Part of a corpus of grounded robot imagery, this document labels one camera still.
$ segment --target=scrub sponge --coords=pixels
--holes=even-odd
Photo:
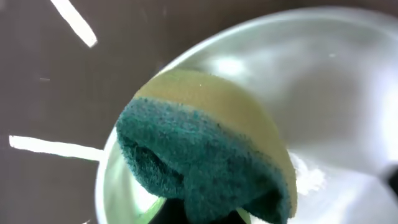
[[[137,181],[154,195],[183,199],[191,223],[237,208],[275,224],[295,214],[295,171],[274,123],[228,80],[160,74],[134,95],[116,130]]]

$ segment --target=sponge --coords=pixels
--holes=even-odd
[[[295,171],[276,127],[228,80],[162,73],[134,95],[116,131],[137,181],[152,194],[183,199],[191,223],[237,208],[275,224],[295,214]]]

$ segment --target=green scouring pad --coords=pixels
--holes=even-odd
[[[122,154],[150,193],[184,200],[191,223],[242,208],[286,224],[295,171],[272,120],[234,83],[171,70],[146,83],[116,123]]]

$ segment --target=brown surface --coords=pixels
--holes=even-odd
[[[97,163],[17,151],[8,135],[102,148],[133,93],[199,41],[271,12],[339,4],[398,13],[394,0],[72,0],[88,48],[50,0],[0,1],[0,223],[94,218]]]

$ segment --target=sponge's yellow foam layer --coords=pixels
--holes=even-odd
[[[277,129],[261,105],[234,83],[214,75],[188,70],[171,70],[146,83],[134,97],[154,97],[193,106],[253,144],[279,167],[287,182],[294,216],[297,209],[295,170]]]

